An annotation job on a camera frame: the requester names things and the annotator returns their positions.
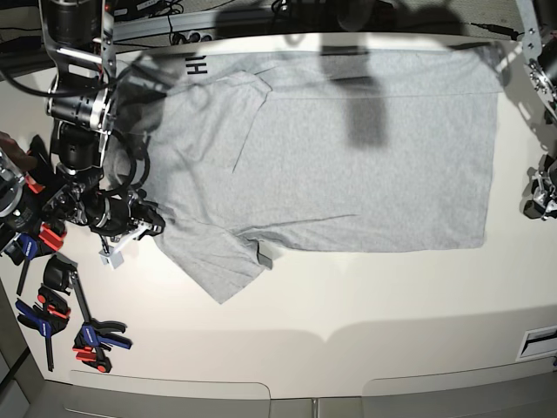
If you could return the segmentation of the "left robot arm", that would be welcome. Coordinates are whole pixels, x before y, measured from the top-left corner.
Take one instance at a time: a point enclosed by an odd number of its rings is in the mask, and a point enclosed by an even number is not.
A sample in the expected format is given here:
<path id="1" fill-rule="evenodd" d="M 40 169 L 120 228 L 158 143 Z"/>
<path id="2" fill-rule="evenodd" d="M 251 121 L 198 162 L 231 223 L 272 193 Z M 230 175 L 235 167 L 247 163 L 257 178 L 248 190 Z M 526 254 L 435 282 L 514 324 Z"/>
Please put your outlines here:
<path id="1" fill-rule="evenodd" d="M 538 166 L 529 175 L 529 191 L 522 213 L 529 219 L 556 218 L 556 2 L 541 6 L 538 1 L 514 3 L 522 30 L 508 30 L 506 44 L 498 43 L 498 69 L 503 80 L 515 72 L 526 77 L 530 96 L 541 102 L 543 114 L 531 130 L 538 138 L 549 133 Z"/>

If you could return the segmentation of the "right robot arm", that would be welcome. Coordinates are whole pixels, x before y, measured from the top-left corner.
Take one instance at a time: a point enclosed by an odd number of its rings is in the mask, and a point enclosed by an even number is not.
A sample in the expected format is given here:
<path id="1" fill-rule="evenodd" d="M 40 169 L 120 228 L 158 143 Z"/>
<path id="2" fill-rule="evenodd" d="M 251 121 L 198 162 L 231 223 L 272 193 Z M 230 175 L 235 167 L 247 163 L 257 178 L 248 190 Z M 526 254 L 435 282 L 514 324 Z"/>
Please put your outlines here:
<path id="1" fill-rule="evenodd" d="M 45 49 L 57 70 L 46 105 L 56 125 L 57 189 L 45 213 L 49 219 L 86 226 L 104 240 L 159 235 L 164 220 L 134 179 L 137 161 L 131 144 L 113 128 L 123 76 L 117 72 L 111 2 L 42 1 L 39 10 Z M 122 185 L 104 190 L 100 183 L 111 139 L 124 148 L 130 172 Z"/>

